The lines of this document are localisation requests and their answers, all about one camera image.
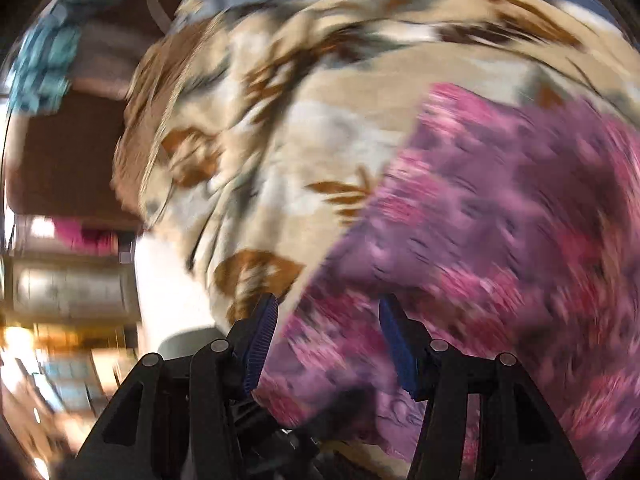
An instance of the pink cloth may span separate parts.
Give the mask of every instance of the pink cloth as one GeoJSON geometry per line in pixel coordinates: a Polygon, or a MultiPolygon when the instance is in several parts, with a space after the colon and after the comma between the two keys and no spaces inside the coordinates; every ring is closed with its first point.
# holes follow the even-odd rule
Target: pink cloth
{"type": "MultiPolygon", "coordinates": [[[[397,384],[380,331],[378,301],[393,292],[434,338],[516,354],[588,478],[606,478],[640,428],[638,135],[585,100],[513,108],[434,86],[272,344],[258,402],[296,426],[370,386],[368,433],[351,437],[411,460],[425,406],[397,384]]],[[[467,436],[463,478],[473,407],[467,436]]]]}
{"type": "Polygon", "coordinates": [[[117,236],[113,231],[85,229],[80,222],[53,218],[56,238],[82,254],[109,256],[115,253],[117,236]]]}

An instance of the light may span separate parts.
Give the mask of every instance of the light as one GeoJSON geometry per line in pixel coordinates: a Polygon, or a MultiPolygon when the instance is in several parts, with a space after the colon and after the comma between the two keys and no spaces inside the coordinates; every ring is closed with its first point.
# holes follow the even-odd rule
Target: light
{"type": "Polygon", "coordinates": [[[2,356],[2,367],[0,368],[0,376],[2,382],[7,389],[14,394],[20,384],[24,380],[24,375],[15,359],[6,352],[0,352],[2,356]]]}
{"type": "MultiPolygon", "coordinates": [[[[2,121],[2,108],[0,107],[0,124],[2,121]]],[[[15,225],[15,213],[9,209],[9,206],[4,206],[4,239],[9,242],[11,234],[14,232],[15,225]]]]}
{"type": "Polygon", "coordinates": [[[33,352],[33,333],[21,326],[8,326],[4,329],[4,342],[13,355],[33,352]]]}
{"type": "Polygon", "coordinates": [[[37,238],[55,238],[56,226],[51,218],[36,216],[31,221],[31,234],[37,238]]]}
{"type": "Polygon", "coordinates": [[[41,458],[34,458],[33,463],[36,465],[36,469],[40,476],[44,478],[44,480],[49,480],[49,469],[47,469],[47,464],[41,458]]]}

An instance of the brown leaf pattern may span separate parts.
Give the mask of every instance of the brown leaf pattern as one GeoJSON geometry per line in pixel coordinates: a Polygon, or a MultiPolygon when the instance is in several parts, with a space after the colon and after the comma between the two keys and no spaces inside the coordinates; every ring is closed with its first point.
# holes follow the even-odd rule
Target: brown leaf pattern
{"type": "Polygon", "coordinates": [[[562,96],[556,92],[551,85],[544,83],[538,89],[536,104],[541,108],[548,110],[550,108],[562,106],[562,104],[564,104],[564,99],[562,99],[562,96]]]}
{"type": "Polygon", "coordinates": [[[332,195],[325,198],[324,201],[335,206],[334,211],[340,225],[348,227],[358,219],[361,209],[374,188],[373,179],[367,168],[359,165],[356,169],[356,176],[360,181],[358,186],[325,180],[309,184],[305,188],[319,194],[332,195]]]}
{"type": "Polygon", "coordinates": [[[249,317],[265,292],[282,300],[304,265],[270,251],[244,249],[220,263],[214,271],[217,288],[234,302],[226,312],[233,324],[249,317]]]}
{"type": "Polygon", "coordinates": [[[447,23],[437,28],[442,41],[504,46],[514,40],[558,43],[580,49],[582,43],[536,7],[517,0],[488,0],[495,5],[494,22],[447,23]]]}
{"type": "Polygon", "coordinates": [[[207,135],[198,128],[176,128],[162,140],[169,156],[169,171],[180,187],[194,187],[209,180],[218,171],[222,154],[217,135],[207,135]]]}
{"type": "MultiPolygon", "coordinates": [[[[261,124],[274,113],[286,91],[297,79],[317,63],[322,57],[335,54],[339,59],[353,63],[362,56],[360,47],[364,39],[357,27],[346,27],[329,34],[311,48],[297,50],[280,59],[271,59],[269,64],[250,71],[244,78],[247,107],[256,108],[253,124],[261,124]]],[[[275,51],[277,43],[271,48],[275,51]]]]}

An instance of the blanket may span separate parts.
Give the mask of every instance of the blanket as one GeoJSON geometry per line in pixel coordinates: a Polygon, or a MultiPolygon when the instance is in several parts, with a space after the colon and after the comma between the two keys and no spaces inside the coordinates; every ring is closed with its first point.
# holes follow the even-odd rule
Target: blanket
{"type": "MultiPolygon", "coordinates": [[[[416,123],[254,396],[295,427],[340,391],[372,390],[341,437],[411,462],[426,403],[398,385],[380,330],[380,297],[394,293],[463,353],[515,354],[588,478],[607,478],[640,430],[638,131],[583,98],[508,107],[450,84],[432,86],[416,123]]],[[[479,407],[470,396],[462,479],[479,407]]]]}
{"type": "Polygon", "coordinates": [[[640,57],[584,12],[541,0],[250,10],[188,25],[148,52],[114,161],[116,192],[172,242],[222,328],[265,291],[287,317],[433,84],[512,106],[580,94],[639,123],[640,57]]]}

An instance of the blue gripper pad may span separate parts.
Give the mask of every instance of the blue gripper pad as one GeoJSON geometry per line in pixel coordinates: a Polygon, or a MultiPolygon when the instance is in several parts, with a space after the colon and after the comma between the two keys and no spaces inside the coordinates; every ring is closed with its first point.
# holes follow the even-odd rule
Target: blue gripper pad
{"type": "Polygon", "coordinates": [[[258,386],[277,322],[278,300],[273,294],[263,294],[251,317],[237,321],[229,332],[227,339],[234,343],[234,354],[242,362],[242,389],[246,395],[258,386]]]}
{"type": "Polygon", "coordinates": [[[396,367],[398,381],[412,399],[420,396],[420,361],[428,359],[431,336],[418,321],[409,319],[398,299],[385,294],[380,299],[380,328],[389,347],[391,359],[396,367]]]}

